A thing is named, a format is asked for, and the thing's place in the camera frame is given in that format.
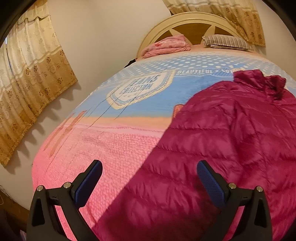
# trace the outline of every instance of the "magenta jacket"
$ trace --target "magenta jacket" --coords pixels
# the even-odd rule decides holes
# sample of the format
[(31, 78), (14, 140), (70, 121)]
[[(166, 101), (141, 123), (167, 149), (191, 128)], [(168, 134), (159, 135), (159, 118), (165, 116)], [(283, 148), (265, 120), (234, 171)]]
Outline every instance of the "magenta jacket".
[(219, 214), (196, 173), (206, 160), (227, 182), (264, 188), (280, 240), (296, 217), (296, 99), (285, 82), (238, 71), (195, 94), (97, 223), (99, 239), (199, 240)]

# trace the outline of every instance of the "headboard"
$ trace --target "headboard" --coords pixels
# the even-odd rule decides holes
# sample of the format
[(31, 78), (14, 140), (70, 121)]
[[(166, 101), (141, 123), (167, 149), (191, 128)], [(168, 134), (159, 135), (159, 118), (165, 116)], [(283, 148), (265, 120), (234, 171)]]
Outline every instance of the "headboard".
[(222, 17), (206, 12), (183, 12), (156, 25), (141, 43), (137, 58), (140, 57), (141, 51), (151, 43), (179, 34), (184, 34), (193, 45), (200, 44), (203, 36), (213, 34), (240, 37), (236, 29)]

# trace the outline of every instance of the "beige curtain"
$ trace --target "beige curtain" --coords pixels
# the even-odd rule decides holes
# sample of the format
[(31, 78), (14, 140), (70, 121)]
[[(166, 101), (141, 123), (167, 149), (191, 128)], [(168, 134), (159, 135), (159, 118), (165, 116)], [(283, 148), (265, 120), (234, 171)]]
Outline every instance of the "beige curtain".
[(172, 14), (207, 12), (225, 18), (249, 43), (265, 47), (258, 11), (252, 0), (163, 0)]
[(77, 82), (51, 24), (47, 2), (25, 12), (0, 48), (0, 163), (41, 111)]

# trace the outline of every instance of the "blue textured pad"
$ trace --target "blue textured pad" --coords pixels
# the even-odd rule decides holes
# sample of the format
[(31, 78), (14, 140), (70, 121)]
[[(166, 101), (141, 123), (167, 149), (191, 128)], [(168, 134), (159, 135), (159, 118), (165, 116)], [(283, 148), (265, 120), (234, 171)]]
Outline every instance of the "blue textured pad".
[(98, 161), (86, 178), (83, 180), (79, 188), (75, 193), (75, 206), (84, 207), (89, 199), (92, 191), (94, 190), (96, 184), (98, 183), (102, 175), (103, 165)]
[(225, 193), (201, 161), (197, 164), (197, 174), (215, 207), (223, 208), (226, 204)]

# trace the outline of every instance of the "curtain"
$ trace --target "curtain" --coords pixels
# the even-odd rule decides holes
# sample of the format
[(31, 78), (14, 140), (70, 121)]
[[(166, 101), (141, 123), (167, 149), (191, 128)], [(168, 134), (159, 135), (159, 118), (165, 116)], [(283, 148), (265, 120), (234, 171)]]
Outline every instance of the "curtain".
[(252, 0), (163, 0), (172, 14), (207, 12), (225, 18), (249, 43), (265, 47), (258, 11)]
[(39, 0), (25, 12), (0, 48), (0, 163), (15, 148), (41, 111), (77, 82)]

